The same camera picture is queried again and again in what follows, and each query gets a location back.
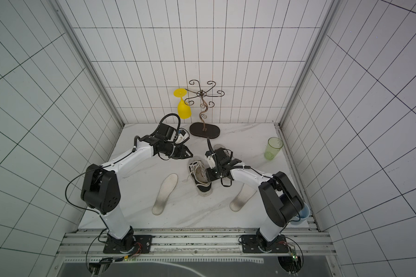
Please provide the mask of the black white sneaker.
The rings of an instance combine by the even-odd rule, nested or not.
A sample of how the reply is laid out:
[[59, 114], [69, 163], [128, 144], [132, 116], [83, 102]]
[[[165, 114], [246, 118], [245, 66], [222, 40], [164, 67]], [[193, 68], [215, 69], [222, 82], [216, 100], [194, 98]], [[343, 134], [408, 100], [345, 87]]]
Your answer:
[[205, 162], [200, 157], [193, 157], [188, 162], [188, 170], [198, 194], [202, 197], [209, 196], [213, 190], [206, 173]]

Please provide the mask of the white insole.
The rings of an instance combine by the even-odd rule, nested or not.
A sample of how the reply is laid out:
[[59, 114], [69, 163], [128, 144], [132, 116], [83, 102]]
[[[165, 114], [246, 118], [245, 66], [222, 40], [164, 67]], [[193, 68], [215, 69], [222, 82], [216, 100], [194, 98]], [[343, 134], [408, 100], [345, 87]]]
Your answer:
[[257, 189], [247, 184], [242, 186], [240, 192], [231, 201], [229, 207], [233, 212], [240, 211], [246, 203], [256, 194]]
[[167, 200], [177, 186], [178, 180], [179, 177], [175, 173], [168, 175], [166, 179], [164, 179], [152, 208], [153, 215], [159, 216], [163, 213]]

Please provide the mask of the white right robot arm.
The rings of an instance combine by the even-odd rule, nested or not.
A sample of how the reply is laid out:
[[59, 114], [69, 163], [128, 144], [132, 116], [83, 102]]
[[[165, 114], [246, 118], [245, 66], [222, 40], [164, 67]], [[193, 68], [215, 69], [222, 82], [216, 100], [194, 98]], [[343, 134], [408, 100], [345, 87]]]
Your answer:
[[205, 157], [209, 164], [206, 169], [209, 181], [227, 178], [244, 184], [238, 194], [239, 203], [245, 204], [256, 192], [260, 193], [267, 219], [257, 236], [264, 242], [273, 242], [286, 225], [301, 218], [305, 202], [285, 173], [259, 172], [234, 158], [232, 152], [223, 147], [206, 151]]

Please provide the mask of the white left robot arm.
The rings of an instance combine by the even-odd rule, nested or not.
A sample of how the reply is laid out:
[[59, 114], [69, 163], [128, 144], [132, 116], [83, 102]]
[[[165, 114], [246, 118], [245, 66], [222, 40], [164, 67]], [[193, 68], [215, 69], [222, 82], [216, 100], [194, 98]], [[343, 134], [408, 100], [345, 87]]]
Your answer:
[[192, 152], [185, 146], [189, 138], [185, 129], [160, 123], [152, 134], [135, 136], [134, 146], [119, 157], [87, 168], [81, 199], [101, 217], [110, 237], [121, 241], [132, 230], [120, 208], [119, 181], [142, 162], [159, 154], [175, 160], [192, 158]]

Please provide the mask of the yellow plastic wine glass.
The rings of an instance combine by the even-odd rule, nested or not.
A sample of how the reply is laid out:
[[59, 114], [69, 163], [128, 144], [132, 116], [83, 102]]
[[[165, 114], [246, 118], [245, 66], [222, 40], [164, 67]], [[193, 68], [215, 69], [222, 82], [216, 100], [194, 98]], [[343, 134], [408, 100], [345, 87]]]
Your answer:
[[177, 113], [182, 120], [186, 120], [191, 117], [191, 108], [184, 101], [184, 96], [187, 94], [187, 90], [178, 88], [174, 91], [173, 95], [180, 99], [177, 106]]

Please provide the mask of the green plastic cup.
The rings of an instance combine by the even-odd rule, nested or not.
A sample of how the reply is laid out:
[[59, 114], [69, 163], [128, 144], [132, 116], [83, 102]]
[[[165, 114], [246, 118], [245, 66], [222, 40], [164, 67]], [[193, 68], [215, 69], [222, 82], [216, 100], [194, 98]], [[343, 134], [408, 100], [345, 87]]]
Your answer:
[[284, 143], [279, 137], [269, 138], [266, 145], [264, 157], [267, 160], [273, 160], [283, 147]]

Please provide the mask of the light blue mug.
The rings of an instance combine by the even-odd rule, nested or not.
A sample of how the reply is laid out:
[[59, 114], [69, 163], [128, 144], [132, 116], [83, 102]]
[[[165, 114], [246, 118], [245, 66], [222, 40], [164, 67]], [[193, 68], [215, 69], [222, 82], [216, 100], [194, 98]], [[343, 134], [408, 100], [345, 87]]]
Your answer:
[[292, 225], [301, 225], [310, 216], [310, 207], [304, 203], [302, 210], [296, 213], [296, 215], [290, 220]]

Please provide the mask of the aluminium mounting rail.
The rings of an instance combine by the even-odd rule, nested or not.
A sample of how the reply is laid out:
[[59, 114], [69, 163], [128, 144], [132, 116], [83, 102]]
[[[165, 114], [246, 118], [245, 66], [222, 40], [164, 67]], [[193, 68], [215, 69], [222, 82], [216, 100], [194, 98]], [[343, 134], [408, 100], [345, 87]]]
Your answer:
[[306, 228], [285, 230], [275, 242], [259, 245], [254, 229], [136, 229], [135, 245], [128, 253], [107, 241], [100, 230], [66, 234], [57, 251], [67, 261], [98, 263], [114, 257], [125, 261], [256, 262], [262, 256], [335, 256], [328, 233]]

